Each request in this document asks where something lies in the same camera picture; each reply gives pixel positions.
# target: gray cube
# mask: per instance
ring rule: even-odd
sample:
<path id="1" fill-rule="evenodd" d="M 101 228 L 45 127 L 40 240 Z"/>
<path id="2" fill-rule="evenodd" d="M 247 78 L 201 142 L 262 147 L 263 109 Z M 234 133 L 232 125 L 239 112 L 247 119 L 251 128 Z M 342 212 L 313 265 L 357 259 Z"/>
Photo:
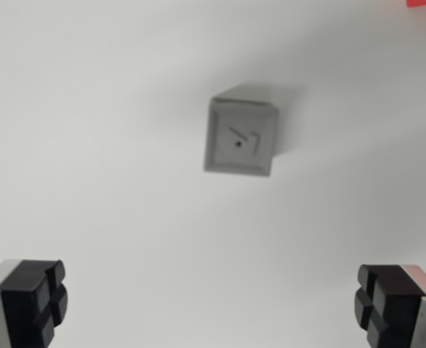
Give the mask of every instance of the gray cube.
<path id="1" fill-rule="evenodd" d="M 269 176 L 278 116 L 269 103 L 213 99 L 205 170 Z"/>

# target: black rubber pad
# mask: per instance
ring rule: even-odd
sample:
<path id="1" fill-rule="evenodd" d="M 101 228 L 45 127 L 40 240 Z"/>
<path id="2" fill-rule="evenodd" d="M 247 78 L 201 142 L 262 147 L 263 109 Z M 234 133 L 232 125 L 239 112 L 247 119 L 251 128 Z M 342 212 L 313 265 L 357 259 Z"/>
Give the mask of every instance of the black rubber pad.
<path id="1" fill-rule="evenodd" d="M 47 348 L 67 309 L 61 261 L 24 260 L 0 284 L 12 348 Z"/>
<path id="2" fill-rule="evenodd" d="M 355 296 L 358 324 L 372 348 L 409 348 L 425 293 L 399 265 L 362 265 Z"/>

